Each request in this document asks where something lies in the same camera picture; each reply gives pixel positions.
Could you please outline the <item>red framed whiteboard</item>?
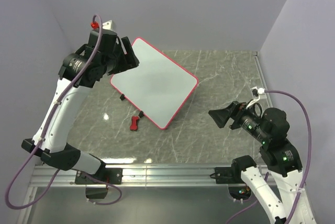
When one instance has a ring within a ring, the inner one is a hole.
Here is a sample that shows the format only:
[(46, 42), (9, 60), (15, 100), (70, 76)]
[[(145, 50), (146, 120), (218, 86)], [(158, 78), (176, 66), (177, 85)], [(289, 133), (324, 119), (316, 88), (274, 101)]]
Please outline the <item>red framed whiteboard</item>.
[(110, 84), (159, 129), (166, 129), (197, 87), (198, 78), (142, 38), (132, 49), (139, 66), (113, 74)]

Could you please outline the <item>red whiteboard eraser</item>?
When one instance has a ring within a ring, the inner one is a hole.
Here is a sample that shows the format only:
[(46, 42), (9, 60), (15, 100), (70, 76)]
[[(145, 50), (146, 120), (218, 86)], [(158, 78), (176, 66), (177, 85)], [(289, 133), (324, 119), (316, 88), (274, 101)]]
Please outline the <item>red whiteboard eraser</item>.
[(131, 131), (137, 131), (138, 130), (139, 120), (140, 120), (139, 116), (132, 116), (131, 125), (129, 127)]

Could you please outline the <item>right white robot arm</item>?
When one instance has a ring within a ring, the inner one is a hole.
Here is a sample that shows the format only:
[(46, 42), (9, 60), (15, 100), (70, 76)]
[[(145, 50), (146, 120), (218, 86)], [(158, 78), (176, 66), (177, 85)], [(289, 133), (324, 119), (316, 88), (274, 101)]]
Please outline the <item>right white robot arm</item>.
[(304, 189), (303, 178), (307, 170), (302, 166), (297, 149), (287, 138), (290, 125), (286, 113), (271, 107), (258, 115), (254, 106), (248, 107), (237, 101), (208, 113), (219, 128), (231, 119), (231, 130), (242, 128), (261, 144), (261, 158), (280, 194), (277, 196), (271, 190), (249, 155), (233, 160), (231, 176), (252, 190), (270, 223), (316, 223)]

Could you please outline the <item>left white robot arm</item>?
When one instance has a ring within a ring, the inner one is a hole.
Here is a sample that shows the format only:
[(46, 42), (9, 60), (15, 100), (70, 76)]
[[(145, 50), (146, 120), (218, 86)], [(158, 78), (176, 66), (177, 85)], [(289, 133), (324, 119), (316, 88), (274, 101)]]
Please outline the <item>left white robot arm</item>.
[(93, 183), (106, 177), (105, 163), (70, 144), (67, 139), (76, 115), (94, 84), (104, 76), (139, 65), (128, 37), (107, 29), (94, 29), (88, 43), (69, 54), (59, 70), (57, 88), (41, 127), (21, 147), (56, 169), (87, 173)]

